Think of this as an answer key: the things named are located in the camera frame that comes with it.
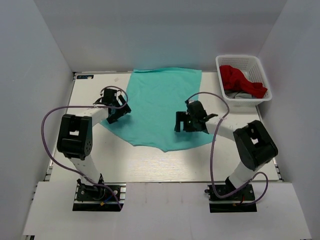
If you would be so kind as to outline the teal t shirt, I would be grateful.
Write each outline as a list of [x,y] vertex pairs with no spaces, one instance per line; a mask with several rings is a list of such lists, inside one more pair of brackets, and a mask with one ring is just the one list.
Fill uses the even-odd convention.
[[167,67],[135,69],[126,87],[131,113],[101,125],[133,146],[168,151],[188,150],[212,142],[204,132],[175,132],[176,112],[186,110],[185,100],[200,91],[202,71]]

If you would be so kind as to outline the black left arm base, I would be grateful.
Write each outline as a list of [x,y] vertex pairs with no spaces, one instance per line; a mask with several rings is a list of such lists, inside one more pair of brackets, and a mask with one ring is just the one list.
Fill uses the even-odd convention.
[[85,185],[77,180],[74,195],[74,212],[120,212],[125,203],[126,184],[111,183],[105,187]]

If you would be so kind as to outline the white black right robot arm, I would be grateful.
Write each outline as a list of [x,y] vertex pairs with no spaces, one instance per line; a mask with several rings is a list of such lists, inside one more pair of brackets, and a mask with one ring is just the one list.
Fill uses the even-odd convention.
[[243,127],[223,123],[225,116],[215,119],[215,113],[207,114],[198,100],[186,102],[186,111],[175,114],[174,131],[212,134],[233,141],[240,158],[238,166],[225,180],[226,195],[236,200],[244,193],[244,187],[258,174],[259,170],[278,155],[278,148],[263,123],[254,120]]

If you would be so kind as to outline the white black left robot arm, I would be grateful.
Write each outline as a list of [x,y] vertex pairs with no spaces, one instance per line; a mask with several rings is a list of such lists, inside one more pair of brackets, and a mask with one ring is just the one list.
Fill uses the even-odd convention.
[[64,114],[61,118],[57,150],[72,162],[81,175],[80,184],[89,186],[88,193],[96,200],[105,196],[106,187],[91,156],[93,127],[103,121],[113,124],[131,113],[126,97],[116,86],[105,87],[92,107],[81,114]]

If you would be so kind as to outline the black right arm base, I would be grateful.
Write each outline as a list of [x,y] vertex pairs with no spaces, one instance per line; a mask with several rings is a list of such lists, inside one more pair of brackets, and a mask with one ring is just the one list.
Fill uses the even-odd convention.
[[218,198],[213,191],[212,185],[208,185],[204,190],[204,193],[208,195],[210,213],[257,212],[256,203],[250,204],[256,200],[254,189],[251,184],[226,198]]

